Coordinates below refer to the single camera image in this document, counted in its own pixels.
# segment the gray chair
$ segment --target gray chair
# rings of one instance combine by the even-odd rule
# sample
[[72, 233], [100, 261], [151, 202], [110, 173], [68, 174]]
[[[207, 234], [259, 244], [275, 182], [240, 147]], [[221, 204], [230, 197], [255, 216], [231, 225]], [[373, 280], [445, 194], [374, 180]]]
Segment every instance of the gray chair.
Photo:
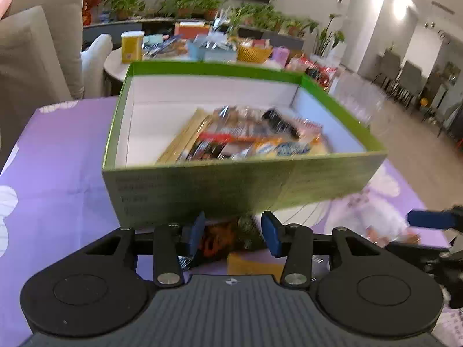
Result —
[[399, 55], [396, 55], [395, 53], [392, 53], [391, 51], [386, 51], [384, 52], [383, 59], [381, 60], [381, 64], [379, 67], [379, 74], [378, 76], [374, 79], [373, 83], [376, 82], [376, 80], [379, 78], [379, 76], [384, 75], [385, 79], [383, 81], [383, 84], [381, 85], [381, 88], [383, 88], [383, 85], [386, 81], [388, 83], [390, 81], [394, 81], [397, 76], [399, 75], [400, 72], [400, 57]]
[[394, 97], [408, 108], [413, 98], [417, 97], [422, 89], [421, 68], [407, 61], [400, 73]]

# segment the wall light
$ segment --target wall light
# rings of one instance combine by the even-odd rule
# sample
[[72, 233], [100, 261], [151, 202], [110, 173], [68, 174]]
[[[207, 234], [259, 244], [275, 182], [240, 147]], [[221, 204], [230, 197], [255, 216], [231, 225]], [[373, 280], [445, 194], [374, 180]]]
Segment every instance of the wall light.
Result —
[[407, 8], [413, 5], [412, 0], [394, 0], [394, 15], [401, 20], [407, 15]]

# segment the black circular mount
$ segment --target black circular mount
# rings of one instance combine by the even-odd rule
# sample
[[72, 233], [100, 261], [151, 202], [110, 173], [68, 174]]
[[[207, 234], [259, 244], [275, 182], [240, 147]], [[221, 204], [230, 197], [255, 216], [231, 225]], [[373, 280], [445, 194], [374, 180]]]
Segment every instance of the black circular mount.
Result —
[[24, 285], [20, 304], [33, 329], [63, 337], [91, 337], [120, 328], [146, 304], [142, 278], [110, 256], [70, 256]]
[[378, 338], [429, 331], [443, 305], [438, 284], [398, 258], [352, 257], [321, 279], [317, 301], [336, 323]]

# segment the yellow container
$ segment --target yellow container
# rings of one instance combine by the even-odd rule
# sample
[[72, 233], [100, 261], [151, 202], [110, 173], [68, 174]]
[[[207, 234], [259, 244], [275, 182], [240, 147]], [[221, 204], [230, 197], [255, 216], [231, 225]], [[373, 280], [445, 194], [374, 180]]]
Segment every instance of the yellow container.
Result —
[[238, 46], [238, 60], [263, 64], [272, 53], [273, 48], [248, 48]]
[[126, 31], [121, 34], [123, 64], [142, 60], [143, 36], [144, 31]]

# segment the metal screw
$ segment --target metal screw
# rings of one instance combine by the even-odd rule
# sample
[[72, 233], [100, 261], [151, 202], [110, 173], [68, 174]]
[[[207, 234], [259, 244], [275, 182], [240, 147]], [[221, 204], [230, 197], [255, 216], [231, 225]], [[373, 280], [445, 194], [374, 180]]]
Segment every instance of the metal screw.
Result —
[[180, 277], [174, 272], [163, 272], [157, 277], [157, 281], [162, 285], [174, 285], [175, 283], [180, 282]]
[[285, 282], [289, 285], [303, 285], [307, 282], [307, 277], [298, 272], [293, 272], [285, 277]]

